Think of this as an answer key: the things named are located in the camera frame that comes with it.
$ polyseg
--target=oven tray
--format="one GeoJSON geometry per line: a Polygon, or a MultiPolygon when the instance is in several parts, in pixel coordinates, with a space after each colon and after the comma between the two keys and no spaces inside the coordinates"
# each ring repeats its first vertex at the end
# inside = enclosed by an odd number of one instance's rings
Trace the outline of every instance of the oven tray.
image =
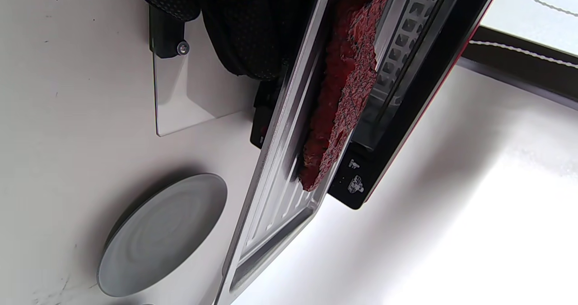
{"type": "Polygon", "coordinates": [[[324,73],[324,48],[336,1],[316,1],[295,63],[288,67],[223,265],[216,305],[231,304],[309,223],[339,165],[340,160],[312,192],[304,191],[297,178],[310,110],[324,73]]]}

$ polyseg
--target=red meat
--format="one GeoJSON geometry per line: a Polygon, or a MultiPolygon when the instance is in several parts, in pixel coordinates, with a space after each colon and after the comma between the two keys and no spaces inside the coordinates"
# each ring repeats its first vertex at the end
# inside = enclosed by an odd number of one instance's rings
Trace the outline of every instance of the red meat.
{"type": "Polygon", "coordinates": [[[377,79],[373,42],[386,0],[342,0],[327,46],[326,78],[303,149],[303,189],[319,186],[359,121],[377,79]]]}

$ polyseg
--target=screw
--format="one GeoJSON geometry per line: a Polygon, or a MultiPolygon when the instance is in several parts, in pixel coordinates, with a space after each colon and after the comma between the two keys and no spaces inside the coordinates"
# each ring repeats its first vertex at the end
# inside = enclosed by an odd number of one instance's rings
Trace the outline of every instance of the screw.
{"type": "Polygon", "coordinates": [[[186,41],[183,41],[177,45],[177,53],[180,54],[181,56],[188,54],[188,49],[189,47],[186,41]]]}

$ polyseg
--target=round plate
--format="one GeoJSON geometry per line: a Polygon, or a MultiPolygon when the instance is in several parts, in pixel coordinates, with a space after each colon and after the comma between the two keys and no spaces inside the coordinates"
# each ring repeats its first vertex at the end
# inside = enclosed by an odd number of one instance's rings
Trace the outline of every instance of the round plate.
{"type": "Polygon", "coordinates": [[[226,201],[227,185],[215,174],[186,178],[149,198],[107,242],[101,290],[125,297],[165,278],[209,235],[226,201]]]}

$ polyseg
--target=black bracket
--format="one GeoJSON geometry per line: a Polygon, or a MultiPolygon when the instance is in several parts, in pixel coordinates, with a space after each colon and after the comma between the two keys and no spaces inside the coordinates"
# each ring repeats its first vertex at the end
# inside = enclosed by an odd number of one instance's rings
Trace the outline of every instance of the black bracket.
{"type": "Polygon", "coordinates": [[[159,58],[186,55],[190,50],[184,40],[184,23],[149,5],[149,47],[159,58]]]}

